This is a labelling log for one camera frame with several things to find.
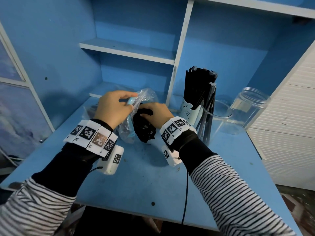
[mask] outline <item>white ribbed panel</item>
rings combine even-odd
[[[275,184],[315,190],[315,50],[290,74],[249,132]]]

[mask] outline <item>wrist strap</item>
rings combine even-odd
[[[174,117],[168,120],[160,129],[160,134],[163,140],[170,146],[182,132],[191,130],[195,133],[197,131],[185,119],[181,117]]]
[[[91,120],[81,120],[63,141],[74,143],[106,158],[117,139],[116,134],[102,125]]]

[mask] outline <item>black wire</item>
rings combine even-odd
[[[94,169],[92,169],[92,170],[90,170],[90,172],[89,173],[91,173],[92,171],[94,171],[94,170],[97,170],[97,169],[102,169],[103,167],[95,167]]]
[[[181,224],[184,224],[185,214],[186,214],[186,206],[187,206],[187,197],[188,197],[188,171],[187,173],[187,181],[186,181],[186,199],[185,199],[185,207],[184,207],[184,213],[183,213],[183,219],[181,221]]]

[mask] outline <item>person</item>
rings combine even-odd
[[[92,121],[113,131],[133,109],[119,100],[135,96],[127,91],[108,92],[100,98]],[[142,116],[156,128],[174,117],[165,104],[145,103],[139,108],[152,110],[153,115]],[[224,235],[296,235],[193,131],[183,132],[171,147],[179,151],[192,182]],[[66,143],[41,172],[25,180],[2,206],[0,234],[53,235],[98,158],[81,146]]]

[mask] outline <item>transparent container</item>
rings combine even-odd
[[[225,103],[215,100],[213,113],[208,112],[201,104],[202,117],[196,121],[196,130],[199,138],[208,146],[232,116],[232,109]]]
[[[232,116],[228,120],[228,132],[238,134],[246,131],[254,122],[254,116],[264,110],[270,102],[270,96],[258,89],[243,88],[231,105]]]

